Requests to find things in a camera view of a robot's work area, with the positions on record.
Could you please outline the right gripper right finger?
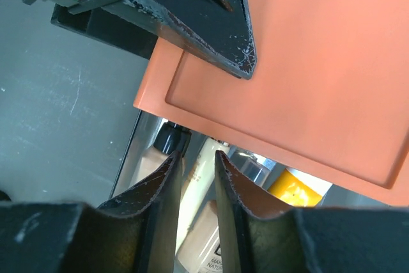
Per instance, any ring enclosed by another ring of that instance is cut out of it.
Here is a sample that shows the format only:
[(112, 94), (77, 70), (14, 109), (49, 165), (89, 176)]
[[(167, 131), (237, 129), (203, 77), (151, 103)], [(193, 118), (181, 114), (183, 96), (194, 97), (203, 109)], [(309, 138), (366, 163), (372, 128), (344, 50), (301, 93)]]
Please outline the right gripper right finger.
[(407, 272), (406, 207), (293, 207), (215, 153), (224, 272)]

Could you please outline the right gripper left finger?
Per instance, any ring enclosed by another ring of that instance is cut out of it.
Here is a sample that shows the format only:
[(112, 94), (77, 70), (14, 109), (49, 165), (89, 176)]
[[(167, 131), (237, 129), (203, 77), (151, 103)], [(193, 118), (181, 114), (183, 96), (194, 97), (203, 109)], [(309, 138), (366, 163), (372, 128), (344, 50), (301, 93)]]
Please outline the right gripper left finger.
[(172, 272), (181, 154), (98, 207), (1, 203), (2, 272)]

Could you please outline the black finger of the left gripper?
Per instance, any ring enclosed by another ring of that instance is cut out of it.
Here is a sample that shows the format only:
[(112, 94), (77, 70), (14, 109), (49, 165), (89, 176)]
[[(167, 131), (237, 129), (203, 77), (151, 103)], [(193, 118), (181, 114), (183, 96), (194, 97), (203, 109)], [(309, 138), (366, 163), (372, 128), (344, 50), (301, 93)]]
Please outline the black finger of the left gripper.
[(248, 0), (120, 0), (108, 11), (237, 78), (254, 73)]

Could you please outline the clear pull-out drawer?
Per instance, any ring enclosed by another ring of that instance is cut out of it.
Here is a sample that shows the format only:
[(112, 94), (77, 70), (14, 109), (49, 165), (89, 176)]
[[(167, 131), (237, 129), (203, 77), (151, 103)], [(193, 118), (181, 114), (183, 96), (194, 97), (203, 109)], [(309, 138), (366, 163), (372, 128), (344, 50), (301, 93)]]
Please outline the clear pull-out drawer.
[[(127, 149), (127, 155), (125, 157), (124, 165), (121, 167), (121, 171), (118, 173), (118, 180), (116, 182), (115, 190), (112, 193), (113, 196), (116, 196), (116, 193), (119, 191), (118, 183), (120, 183), (124, 179), (124, 174), (131, 171), (132, 168), (136, 165), (138, 157), (146, 147), (149, 147), (150, 144), (152, 144), (158, 130), (165, 121), (167, 121), (165, 118), (159, 118), (146, 112), (139, 113), (137, 123), (135, 124), (135, 128), (133, 131), (133, 136)], [(190, 143), (185, 154), (185, 169), (184, 175), (182, 176), (183, 179), (186, 179), (187, 173), (192, 169), (197, 156), (202, 149), (202, 146), (208, 138), (208, 136), (200, 134), (196, 131), (192, 131), (191, 134), (192, 136), (190, 139)], [(249, 160), (249, 167), (252, 169), (250, 171), (250, 177), (252, 179), (256, 178), (257, 182), (260, 182), (260, 180), (263, 178), (264, 188), (272, 185), (279, 177), (279, 175), (284, 171), (284, 166), (282, 164), (278, 164), (275, 161), (243, 149), (237, 150), (235, 147), (233, 147), (229, 156), (232, 158), (233, 163), (239, 168), (242, 168), (243, 165)], [(215, 187), (214, 185), (211, 185), (192, 222), (192, 227), (195, 225), (196, 220), (199, 217), (204, 206), (214, 197)], [(321, 205), (340, 205), (344, 207), (356, 208), (387, 206), (384, 203), (349, 191), (342, 187), (338, 187), (336, 185), (331, 186), (324, 198), (319, 203), (319, 206)]]

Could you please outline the foundation bottle darker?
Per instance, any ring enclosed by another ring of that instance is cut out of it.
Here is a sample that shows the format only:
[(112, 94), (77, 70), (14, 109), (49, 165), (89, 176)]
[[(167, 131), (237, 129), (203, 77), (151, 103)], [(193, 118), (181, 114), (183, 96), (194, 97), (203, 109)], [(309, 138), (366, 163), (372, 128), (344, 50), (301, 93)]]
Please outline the foundation bottle darker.
[(176, 256), (186, 272), (223, 272), (215, 200), (204, 206)]

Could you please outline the orange yellow cream tube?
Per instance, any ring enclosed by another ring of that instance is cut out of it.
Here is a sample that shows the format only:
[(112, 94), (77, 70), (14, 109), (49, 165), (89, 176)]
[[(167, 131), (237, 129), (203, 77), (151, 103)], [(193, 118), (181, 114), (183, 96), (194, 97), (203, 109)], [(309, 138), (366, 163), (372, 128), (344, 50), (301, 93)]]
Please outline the orange yellow cream tube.
[(285, 168), (267, 191), (294, 207), (315, 207), (332, 183), (297, 169)]

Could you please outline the beige concealer tube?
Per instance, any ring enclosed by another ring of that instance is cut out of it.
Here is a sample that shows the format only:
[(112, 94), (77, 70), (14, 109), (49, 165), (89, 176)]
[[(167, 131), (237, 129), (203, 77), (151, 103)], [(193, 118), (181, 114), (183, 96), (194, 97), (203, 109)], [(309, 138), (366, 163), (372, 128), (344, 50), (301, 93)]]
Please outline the beige concealer tube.
[(229, 152), (229, 144), (208, 137), (181, 189), (176, 232), (176, 253), (183, 244), (189, 228), (215, 178), (215, 152)]

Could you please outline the foundation bottle lighter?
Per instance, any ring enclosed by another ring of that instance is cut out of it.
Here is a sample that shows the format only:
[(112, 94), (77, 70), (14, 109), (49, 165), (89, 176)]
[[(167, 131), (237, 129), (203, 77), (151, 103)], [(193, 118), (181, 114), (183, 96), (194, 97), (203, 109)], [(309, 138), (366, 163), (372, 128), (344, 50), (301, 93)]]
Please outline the foundation bottle lighter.
[(182, 166), (185, 169), (185, 154), (191, 136), (191, 131), (188, 128), (171, 121), (165, 121), (158, 130), (152, 144), (142, 151), (136, 165), (131, 171), (125, 173), (124, 179), (118, 183), (119, 191), (116, 195), (152, 174), (175, 151), (181, 153)]

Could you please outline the orange drawer box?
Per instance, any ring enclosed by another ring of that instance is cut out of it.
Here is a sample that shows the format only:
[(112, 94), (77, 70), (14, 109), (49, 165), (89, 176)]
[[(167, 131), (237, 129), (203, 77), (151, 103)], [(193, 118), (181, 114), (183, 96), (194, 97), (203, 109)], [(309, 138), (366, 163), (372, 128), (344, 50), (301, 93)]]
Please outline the orange drawer box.
[(158, 39), (136, 108), (408, 204), (408, 0), (249, 0), (250, 80)]

